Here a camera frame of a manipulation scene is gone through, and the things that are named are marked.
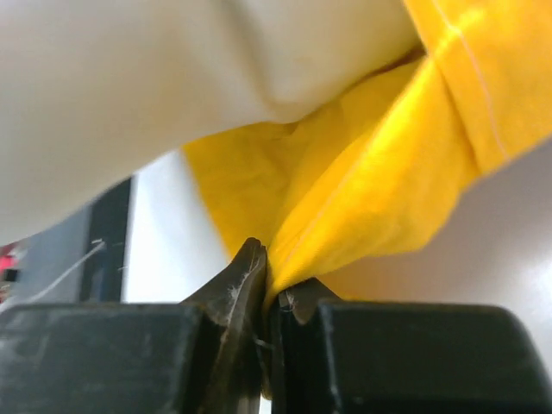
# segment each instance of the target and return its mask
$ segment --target white cloth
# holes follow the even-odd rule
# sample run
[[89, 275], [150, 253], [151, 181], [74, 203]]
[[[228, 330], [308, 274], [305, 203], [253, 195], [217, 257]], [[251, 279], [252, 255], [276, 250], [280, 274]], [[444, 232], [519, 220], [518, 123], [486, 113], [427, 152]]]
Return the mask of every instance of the white cloth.
[[416, 43], [400, 0], [0, 0], [0, 245], [185, 141], [298, 120]]

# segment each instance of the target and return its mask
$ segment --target stitched seam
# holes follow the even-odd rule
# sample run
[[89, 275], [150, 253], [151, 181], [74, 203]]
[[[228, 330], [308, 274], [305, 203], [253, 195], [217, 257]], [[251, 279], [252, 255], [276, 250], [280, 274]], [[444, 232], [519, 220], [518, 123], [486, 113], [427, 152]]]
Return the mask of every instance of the stitched seam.
[[496, 118], [494, 116], [494, 109], [492, 107], [492, 97], [491, 93], [489, 91], [489, 88], [487, 86], [487, 83], [485, 81], [485, 77], [483, 76], [483, 72], [480, 69], [480, 66], [478, 64], [477, 59], [475, 58], [474, 51], [471, 49], [471, 47], [468, 45], [466, 36], [464, 36], [463, 32], [460, 28], [452, 24], [452, 22], [449, 20], [447, 15], [445, 14], [444, 10], [441, 8], [441, 5], [439, 4], [438, 0], [431, 0], [433, 3], [435, 9], [439, 13], [439, 15], [442, 18], [442, 21], [445, 23], [448, 29], [452, 30], [456, 36], [458, 36], [458, 39], [460, 40], [461, 44], [464, 46], [464, 49], [466, 50], [467, 56], [471, 61], [472, 67], [474, 68], [475, 74], [480, 82], [481, 89], [483, 90], [483, 95], [485, 96], [485, 104], [487, 108], [487, 112], [489, 115], [489, 120], [491, 123], [491, 131], [494, 136], [495, 141], [497, 142], [497, 145], [499, 147], [500, 152], [502, 153], [505, 160], [509, 160], [510, 156], [508, 155], [508, 152], [506, 151], [505, 145], [500, 139], [499, 136], [499, 129], [497, 126]]

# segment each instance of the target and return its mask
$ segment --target yellow cloth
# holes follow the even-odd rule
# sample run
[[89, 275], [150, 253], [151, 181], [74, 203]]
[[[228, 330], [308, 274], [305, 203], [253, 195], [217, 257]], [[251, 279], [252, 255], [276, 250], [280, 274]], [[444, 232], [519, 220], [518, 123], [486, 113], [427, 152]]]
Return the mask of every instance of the yellow cloth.
[[552, 3], [406, 0], [426, 54], [294, 125], [185, 147], [229, 251], [269, 247], [267, 307], [366, 255], [422, 247], [477, 178], [552, 130]]

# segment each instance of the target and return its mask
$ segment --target gray surface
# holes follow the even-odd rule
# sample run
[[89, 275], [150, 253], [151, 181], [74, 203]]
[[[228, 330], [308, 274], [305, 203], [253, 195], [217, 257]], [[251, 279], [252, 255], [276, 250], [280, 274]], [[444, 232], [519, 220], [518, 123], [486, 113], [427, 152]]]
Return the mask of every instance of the gray surface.
[[[86, 254], [89, 250], [85, 246], [89, 220], [90, 208], [86, 207], [63, 223], [29, 239], [19, 281], [14, 284], [10, 298], [0, 305], [0, 310], [36, 298]], [[75, 302], [81, 276], [82, 266], [79, 266], [35, 302]]]

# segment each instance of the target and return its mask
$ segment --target yellow fabric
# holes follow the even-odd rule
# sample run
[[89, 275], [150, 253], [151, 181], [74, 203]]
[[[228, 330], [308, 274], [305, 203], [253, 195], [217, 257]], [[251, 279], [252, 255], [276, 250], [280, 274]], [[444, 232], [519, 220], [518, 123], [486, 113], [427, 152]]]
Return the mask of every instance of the yellow fabric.
[[295, 125], [185, 147], [233, 254], [269, 246], [265, 306], [366, 255], [422, 247], [477, 178], [552, 130], [552, 3], [406, 0], [426, 54]]

